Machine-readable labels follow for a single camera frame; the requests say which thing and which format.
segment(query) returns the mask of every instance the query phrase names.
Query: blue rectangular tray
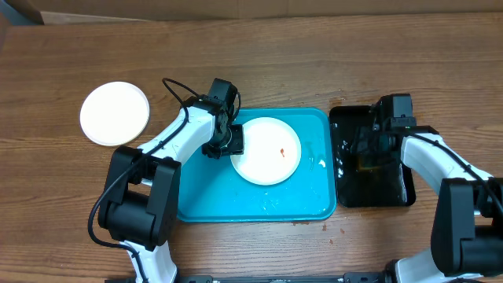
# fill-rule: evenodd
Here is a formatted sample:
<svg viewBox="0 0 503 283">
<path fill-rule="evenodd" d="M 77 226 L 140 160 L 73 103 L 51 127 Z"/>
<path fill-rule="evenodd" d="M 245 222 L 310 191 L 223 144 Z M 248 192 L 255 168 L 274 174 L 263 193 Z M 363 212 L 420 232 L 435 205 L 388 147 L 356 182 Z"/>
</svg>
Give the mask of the blue rectangular tray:
<svg viewBox="0 0 503 283">
<path fill-rule="evenodd" d="M 197 150 L 182 168 L 178 218 L 184 222 L 271 222 L 327 219 L 336 209 L 329 119 L 317 108 L 244 108 L 234 123 L 280 119 L 299 136 L 302 156 L 287 180 L 259 186 L 234 170 L 229 156 Z"/>
</svg>

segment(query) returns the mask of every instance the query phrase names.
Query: black tray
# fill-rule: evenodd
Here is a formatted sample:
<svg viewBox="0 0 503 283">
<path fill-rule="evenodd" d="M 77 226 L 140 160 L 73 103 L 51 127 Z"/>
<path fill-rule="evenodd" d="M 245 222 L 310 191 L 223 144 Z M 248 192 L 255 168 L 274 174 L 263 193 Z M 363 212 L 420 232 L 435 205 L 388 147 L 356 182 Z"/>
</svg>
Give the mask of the black tray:
<svg viewBox="0 0 503 283">
<path fill-rule="evenodd" d="M 370 106 L 340 106 L 330 111 L 330 134 L 337 200 L 347 208 L 401 207 L 416 201 L 412 173 L 399 162 L 372 170 L 358 169 L 349 146 L 360 126 L 373 123 Z"/>
</svg>

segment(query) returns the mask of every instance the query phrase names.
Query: white circular plate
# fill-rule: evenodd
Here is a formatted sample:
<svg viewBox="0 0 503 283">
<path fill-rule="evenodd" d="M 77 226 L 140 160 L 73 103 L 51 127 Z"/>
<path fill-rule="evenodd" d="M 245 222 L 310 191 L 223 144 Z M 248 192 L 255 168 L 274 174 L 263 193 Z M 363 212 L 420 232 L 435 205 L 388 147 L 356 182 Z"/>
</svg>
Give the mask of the white circular plate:
<svg viewBox="0 0 503 283">
<path fill-rule="evenodd" d="M 99 145 L 122 145 L 145 129 L 149 115 L 149 101 L 139 88 L 112 82 L 87 96 L 80 109 L 80 126 Z"/>
<path fill-rule="evenodd" d="M 283 182 L 300 162 L 300 140 L 285 122 L 275 118 L 257 118 L 243 125 L 244 154 L 230 157 L 234 169 L 257 185 Z"/>
</svg>

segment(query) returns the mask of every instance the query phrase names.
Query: wood grain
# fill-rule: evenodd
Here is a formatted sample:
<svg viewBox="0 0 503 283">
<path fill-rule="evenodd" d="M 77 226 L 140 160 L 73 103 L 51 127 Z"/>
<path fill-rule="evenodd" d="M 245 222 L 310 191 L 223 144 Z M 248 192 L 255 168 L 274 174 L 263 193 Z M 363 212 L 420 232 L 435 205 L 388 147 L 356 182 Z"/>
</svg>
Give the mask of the wood grain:
<svg viewBox="0 0 503 283">
<path fill-rule="evenodd" d="M 178 112 L 165 76 L 201 93 L 228 79 L 244 107 L 328 112 L 411 93 L 420 124 L 502 176 L 501 35 L 500 13 L 10 28 L 0 53 L 0 281 L 132 275 L 125 252 L 86 232 L 113 149 L 83 136 L 79 109 L 103 83 L 131 82 L 149 98 L 149 125 L 131 146 Z M 309 225 L 179 223 L 173 260 L 182 274 L 219 277 L 381 270 L 429 246 L 437 198 L 415 181 L 411 208 L 339 206 Z"/>
</svg>

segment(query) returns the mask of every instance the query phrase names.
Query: table surface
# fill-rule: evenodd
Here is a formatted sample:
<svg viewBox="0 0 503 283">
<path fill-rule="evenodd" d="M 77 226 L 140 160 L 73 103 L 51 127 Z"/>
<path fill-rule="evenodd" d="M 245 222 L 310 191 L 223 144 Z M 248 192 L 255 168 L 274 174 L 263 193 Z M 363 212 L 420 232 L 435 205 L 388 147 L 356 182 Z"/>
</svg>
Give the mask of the table surface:
<svg viewBox="0 0 503 283">
<path fill-rule="evenodd" d="M 411 93 L 419 124 L 502 176 L 502 35 L 500 13 L 9 28 L 0 54 L 0 280 L 133 274 L 124 251 L 95 245 L 86 231 L 114 148 L 84 137 L 79 110 L 103 83 L 133 83 L 150 101 L 149 125 L 131 146 L 178 112 L 163 77 L 201 93 L 219 77 L 237 86 L 244 107 L 327 113 Z M 185 275 L 381 270 L 429 246 L 437 196 L 414 181 L 411 208 L 339 205 L 320 222 L 179 223 L 172 257 Z"/>
</svg>

